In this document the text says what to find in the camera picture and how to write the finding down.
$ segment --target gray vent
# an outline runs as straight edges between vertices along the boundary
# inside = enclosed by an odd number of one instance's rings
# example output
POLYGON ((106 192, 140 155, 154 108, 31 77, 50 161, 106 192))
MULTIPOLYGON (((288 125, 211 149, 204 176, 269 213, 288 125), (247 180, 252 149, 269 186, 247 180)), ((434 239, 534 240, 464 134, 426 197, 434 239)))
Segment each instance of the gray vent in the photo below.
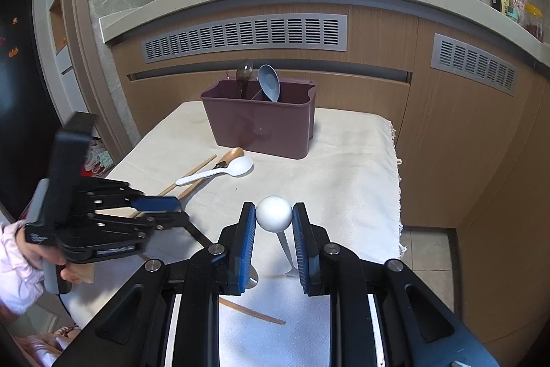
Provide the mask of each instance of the gray vent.
POLYGON ((226 50, 347 50, 344 14, 263 14, 186 27, 141 42, 144 60, 167 60, 226 50))
POLYGON ((518 71, 506 61, 457 39, 435 34, 431 67, 513 95, 518 71))

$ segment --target jar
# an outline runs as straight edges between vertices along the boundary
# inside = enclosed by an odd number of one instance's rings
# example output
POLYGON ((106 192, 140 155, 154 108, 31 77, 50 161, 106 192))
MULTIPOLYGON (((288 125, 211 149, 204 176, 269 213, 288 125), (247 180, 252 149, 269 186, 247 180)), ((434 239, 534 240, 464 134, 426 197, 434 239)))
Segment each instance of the jar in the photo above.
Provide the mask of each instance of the jar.
POLYGON ((523 27, 540 42, 542 42, 542 11, 530 3, 525 4, 523 27))

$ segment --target white tablecloth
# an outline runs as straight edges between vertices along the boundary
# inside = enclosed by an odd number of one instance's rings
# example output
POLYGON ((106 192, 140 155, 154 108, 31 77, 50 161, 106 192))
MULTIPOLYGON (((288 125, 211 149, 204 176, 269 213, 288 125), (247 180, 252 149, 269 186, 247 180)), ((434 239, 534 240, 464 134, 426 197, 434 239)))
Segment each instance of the white tablecloth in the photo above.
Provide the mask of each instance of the white tablecloth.
MULTIPOLYGON (((223 227, 237 223, 243 202, 257 204, 277 195, 292 205, 304 202, 311 223, 325 227, 331 241, 360 258, 379 263, 397 258, 402 249, 400 190, 392 132, 391 123, 377 115, 317 108, 314 137, 304 159, 247 152, 255 164, 251 173, 218 176, 191 196, 185 210, 215 242, 223 227)), ((227 150, 216 145, 202 103, 191 101, 147 134, 109 178, 156 195, 210 155, 219 157, 227 150)), ((116 215, 131 212, 119 209, 116 215)), ((286 234, 294 252, 291 228, 286 234)), ((156 232, 146 254, 172 263, 200 249, 184 229, 172 229, 156 232)), ((62 296, 75 322, 86 325, 142 264, 138 256, 97 263, 94 284, 77 285, 62 296)), ((277 235, 260 227, 252 264, 260 277, 258 285, 240 297, 226 298, 287 324, 271 324, 220 306, 222 367, 328 365, 329 297, 309 298, 297 277, 284 276, 290 265, 277 235)))

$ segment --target screw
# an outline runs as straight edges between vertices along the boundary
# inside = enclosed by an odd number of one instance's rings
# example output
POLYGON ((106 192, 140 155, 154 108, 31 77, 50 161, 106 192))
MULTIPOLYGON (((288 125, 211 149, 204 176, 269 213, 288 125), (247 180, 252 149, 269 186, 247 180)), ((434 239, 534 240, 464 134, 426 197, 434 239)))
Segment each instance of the screw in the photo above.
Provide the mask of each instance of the screw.
POLYGON ((226 248, 223 246, 223 244, 215 243, 211 245, 208 248, 208 252, 210 252, 212 255, 220 255, 221 253, 224 253, 226 248))
POLYGON ((340 246, 338 246, 334 242, 330 242, 324 245, 324 251, 329 255, 336 255, 340 253, 340 249, 341 249, 340 246))
POLYGON ((149 272, 158 271, 161 268, 161 262, 159 260, 153 259, 145 263, 145 269, 149 272))
POLYGON ((397 259, 391 259, 386 262, 390 271, 401 272, 403 270, 403 263, 397 259))

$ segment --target white plastic spoon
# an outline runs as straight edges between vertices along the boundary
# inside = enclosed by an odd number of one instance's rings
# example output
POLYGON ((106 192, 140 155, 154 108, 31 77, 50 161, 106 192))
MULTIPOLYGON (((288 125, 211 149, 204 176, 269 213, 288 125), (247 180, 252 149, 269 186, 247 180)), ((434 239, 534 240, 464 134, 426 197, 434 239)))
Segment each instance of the white plastic spoon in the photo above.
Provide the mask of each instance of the white plastic spoon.
POLYGON ((195 173, 191 176, 181 177, 175 181, 176 185, 184 185, 196 181, 197 179, 202 179, 203 177, 214 176, 215 174, 229 174, 231 176, 241 176, 248 172, 254 162, 248 156, 241 156, 233 159, 229 162, 227 168, 215 168, 214 170, 207 170, 202 173, 195 173))

